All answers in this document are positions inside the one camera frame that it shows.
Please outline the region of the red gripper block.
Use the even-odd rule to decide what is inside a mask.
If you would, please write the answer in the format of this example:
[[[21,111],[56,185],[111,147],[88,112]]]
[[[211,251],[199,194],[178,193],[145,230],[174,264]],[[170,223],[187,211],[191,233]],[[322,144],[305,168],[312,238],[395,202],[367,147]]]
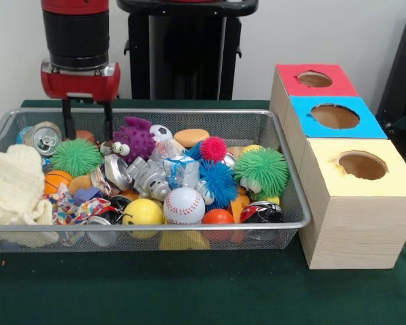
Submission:
[[[104,140],[111,141],[112,103],[118,95],[120,66],[110,63],[107,66],[88,71],[59,69],[49,60],[41,63],[41,84],[49,98],[62,100],[62,116],[68,140],[76,139],[76,129],[69,99],[92,99],[102,102],[104,108]]]

